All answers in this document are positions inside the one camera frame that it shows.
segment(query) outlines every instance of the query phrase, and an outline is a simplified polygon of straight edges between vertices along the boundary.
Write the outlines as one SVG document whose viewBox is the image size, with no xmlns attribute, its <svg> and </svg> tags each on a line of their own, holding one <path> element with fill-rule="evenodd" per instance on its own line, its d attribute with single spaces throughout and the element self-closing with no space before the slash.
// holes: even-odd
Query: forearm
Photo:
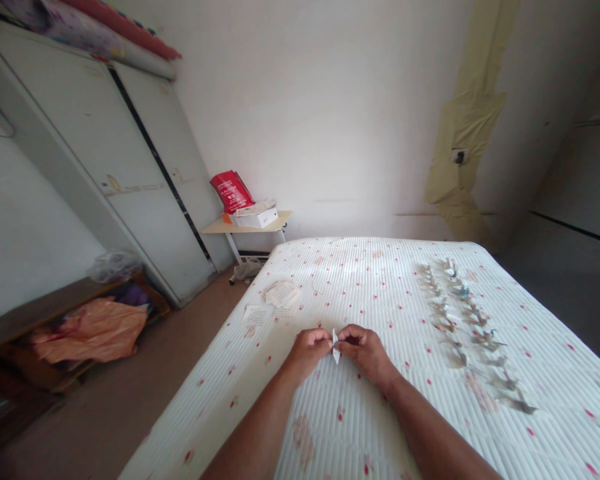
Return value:
<svg viewBox="0 0 600 480">
<path fill-rule="evenodd" d="M 272 478 L 297 386 L 292 375 L 278 371 L 201 478 Z"/>
<path fill-rule="evenodd" d="M 398 416 L 423 478 L 500 478 L 404 377 L 380 388 Z"/>
</svg>

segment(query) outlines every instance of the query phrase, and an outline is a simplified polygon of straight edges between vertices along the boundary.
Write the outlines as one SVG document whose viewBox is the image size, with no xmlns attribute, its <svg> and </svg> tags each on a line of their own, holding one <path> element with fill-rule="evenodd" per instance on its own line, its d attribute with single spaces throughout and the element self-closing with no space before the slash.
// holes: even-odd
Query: quilted mattress cover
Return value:
<svg viewBox="0 0 600 480">
<path fill-rule="evenodd" d="M 436 328 L 422 265 L 445 289 L 453 259 L 486 330 L 505 345 L 473 343 L 466 302 L 449 296 L 454 333 Z M 247 327 L 278 280 L 301 289 L 295 316 Z M 402 374 L 502 476 L 600 476 L 600 359 L 474 243 L 319 238 L 279 245 L 121 479 L 198 478 L 278 370 L 298 331 L 348 323 L 375 330 Z M 452 341 L 464 346 L 458 363 Z M 506 356 L 504 367 L 494 366 Z M 524 413 L 503 386 L 512 379 Z M 281 479 L 416 479 L 419 471 L 390 406 L 354 364 L 329 355 L 295 394 L 277 465 Z"/>
</svg>

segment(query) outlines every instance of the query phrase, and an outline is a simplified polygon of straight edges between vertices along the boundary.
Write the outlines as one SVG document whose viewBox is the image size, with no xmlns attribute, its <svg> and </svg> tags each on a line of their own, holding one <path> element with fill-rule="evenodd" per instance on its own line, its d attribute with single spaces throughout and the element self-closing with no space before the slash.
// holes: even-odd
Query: plastic bag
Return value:
<svg viewBox="0 0 600 480">
<path fill-rule="evenodd" d="M 142 260 L 136 254 L 112 250 L 96 257 L 87 275 L 94 282 L 113 283 L 128 280 L 141 267 Z"/>
<path fill-rule="evenodd" d="M 107 362 L 136 352 L 135 340 L 146 322 L 146 305 L 132 307 L 114 302 L 113 297 L 98 298 L 69 313 L 56 329 L 36 328 L 29 340 L 38 358 L 49 363 Z"/>
<path fill-rule="evenodd" d="M 220 200 L 225 205 L 225 212 L 230 215 L 240 208 L 250 207 L 255 203 L 238 172 L 230 170 L 218 173 L 209 183 L 218 192 Z"/>
<path fill-rule="evenodd" d="M 244 280 L 249 283 L 251 279 L 260 273 L 263 266 L 257 258 L 248 258 L 242 265 L 233 268 L 233 276 L 229 280 L 230 284 L 233 285 L 236 280 Z"/>
</svg>

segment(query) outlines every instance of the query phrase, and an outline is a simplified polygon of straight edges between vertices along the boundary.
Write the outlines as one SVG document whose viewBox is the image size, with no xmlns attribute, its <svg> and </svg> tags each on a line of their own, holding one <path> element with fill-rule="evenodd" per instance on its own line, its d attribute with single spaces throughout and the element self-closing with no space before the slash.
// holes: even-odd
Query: white box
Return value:
<svg viewBox="0 0 600 480">
<path fill-rule="evenodd" d="M 278 209 L 276 207 L 266 210 L 257 215 L 246 215 L 244 217 L 234 217 L 235 222 L 240 227 L 264 228 L 272 221 L 278 218 Z"/>
<path fill-rule="evenodd" d="M 250 207 L 244 207 L 235 211 L 236 217 L 244 217 L 245 215 L 257 215 L 258 213 L 264 213 L 266 210 L 275 207 L 274 199 L 266 199 L 256 202 Z"/>
</svg>

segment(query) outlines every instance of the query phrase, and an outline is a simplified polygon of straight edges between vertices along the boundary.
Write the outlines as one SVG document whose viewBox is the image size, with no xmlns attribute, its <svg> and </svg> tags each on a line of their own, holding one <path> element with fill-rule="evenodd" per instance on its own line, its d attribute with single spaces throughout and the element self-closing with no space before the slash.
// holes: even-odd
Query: yellow tape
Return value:
<svg viewBox="0 0 600 480">
<path fill-rule="evenodd" d="M 519 0 L 476 0 L 454 98 L 444 104 L 425 199 L 435 203 L 456 240 L 490 251 L 495 242 L 471 197 L 480 158 L 505 104 L 494 94 Z M 451 162 L 451 150 L 470 149 L 469 163 Z"/>
</svg>

